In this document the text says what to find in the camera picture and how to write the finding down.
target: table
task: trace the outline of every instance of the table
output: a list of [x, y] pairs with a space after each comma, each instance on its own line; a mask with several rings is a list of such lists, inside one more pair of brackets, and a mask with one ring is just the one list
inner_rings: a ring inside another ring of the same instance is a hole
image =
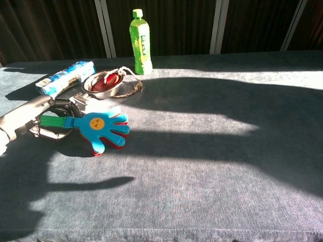
[[[0, 115], [76, 60], [0, 69]], [[94, 59], [98, 71], [133, 58]], [[123, 150], [74, 132], [0, 158], [0, 240], [321, 241], [323, 52], [152, 58]], [[127, 76], [127, 82], [134, 79]]]

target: green handle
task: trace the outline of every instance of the green handle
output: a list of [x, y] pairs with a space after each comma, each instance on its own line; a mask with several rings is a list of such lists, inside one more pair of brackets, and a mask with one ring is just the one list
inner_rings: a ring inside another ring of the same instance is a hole
[[65, 119], [65, 117], [42, 115], [40, 117], [40, 126], [64, 128]]

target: hand clapper toy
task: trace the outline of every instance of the hand clapper toy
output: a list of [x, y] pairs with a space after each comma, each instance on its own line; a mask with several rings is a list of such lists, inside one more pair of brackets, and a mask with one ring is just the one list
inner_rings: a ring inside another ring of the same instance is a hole
[[42, 115], [41, 126], [76, 128], [91, 144], [94, 155], [101, 155], [105, 151], [100, 139], [107, 140], [114, 147], [120, 149], [126, 144], [124, 139], [130, 132], [128, 117], [125, 114], [110, 112], [91, 112], [83, 117], [57, 117]]

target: bottle cap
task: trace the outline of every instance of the bottle cap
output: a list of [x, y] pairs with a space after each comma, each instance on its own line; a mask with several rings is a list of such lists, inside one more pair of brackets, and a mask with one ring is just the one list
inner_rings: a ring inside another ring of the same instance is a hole
[[141, 9], [134, 9], [132, 11], [132, 16], [134, 18], [141, 18], [142, 17], [142, 10]]

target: blue and white package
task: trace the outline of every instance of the blue and white package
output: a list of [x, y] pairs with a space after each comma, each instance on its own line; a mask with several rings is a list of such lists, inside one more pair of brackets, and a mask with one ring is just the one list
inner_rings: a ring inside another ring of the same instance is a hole
[[41, 94], [55, 98], [66, 89], [84, 82], [95, 72], [93, 62], [76, 62], [65, 70], [37, 82], [36, 88]]

